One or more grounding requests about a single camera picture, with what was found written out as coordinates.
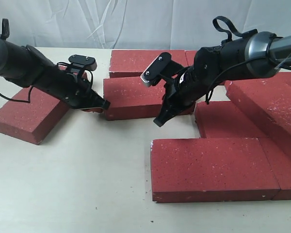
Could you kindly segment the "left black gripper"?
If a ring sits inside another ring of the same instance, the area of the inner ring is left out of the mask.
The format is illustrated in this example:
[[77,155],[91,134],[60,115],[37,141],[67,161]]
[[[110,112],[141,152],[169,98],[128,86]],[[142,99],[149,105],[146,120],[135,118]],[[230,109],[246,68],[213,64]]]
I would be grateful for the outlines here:
[[94,71],[97,65],[67,64],[66,69],[57,65],[45,66],[38,89],[64,101],[72,109],[82,109],[87,113],[103,113],[110,102],[92,90],[92,81],[83,77],[86,70]]

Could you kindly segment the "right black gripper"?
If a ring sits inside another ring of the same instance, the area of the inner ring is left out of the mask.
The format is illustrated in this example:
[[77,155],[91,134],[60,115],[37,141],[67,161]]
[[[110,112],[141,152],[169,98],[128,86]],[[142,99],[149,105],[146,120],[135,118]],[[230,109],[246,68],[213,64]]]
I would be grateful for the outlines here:
[[190,108],[208,90],[208,66],[185,67],[177,73],[172,83],[165,86],[161,110],[153,122],[163,126],[167,121]]

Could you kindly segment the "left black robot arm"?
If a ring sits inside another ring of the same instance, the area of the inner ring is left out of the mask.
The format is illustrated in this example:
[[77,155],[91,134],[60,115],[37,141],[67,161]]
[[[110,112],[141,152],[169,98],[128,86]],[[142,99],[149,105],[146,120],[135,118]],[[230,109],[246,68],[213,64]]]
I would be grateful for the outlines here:
[[0,37],[0,77],[65,102],[71,109],[103,112],[110,102],[92,89],[86,71],[96,70],[94,57],[73,54],[69,62],[53,63],[33,46],[18,46]]

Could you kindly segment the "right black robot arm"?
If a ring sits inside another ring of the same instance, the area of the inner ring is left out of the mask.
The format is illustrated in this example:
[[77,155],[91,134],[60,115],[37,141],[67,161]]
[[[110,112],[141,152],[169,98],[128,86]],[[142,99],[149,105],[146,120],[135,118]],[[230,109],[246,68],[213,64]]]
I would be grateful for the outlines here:
[[164,52],[153,66],[159,70],[158,77],[166,81],[162,108],[154,119],[161,127],[201,97],[209,103],[214,88],[224,81],[264,79],[282,68],[291,70],[291,35],[260,32],[220,46],[203,47],[189,67],[172,61],[171,54]]

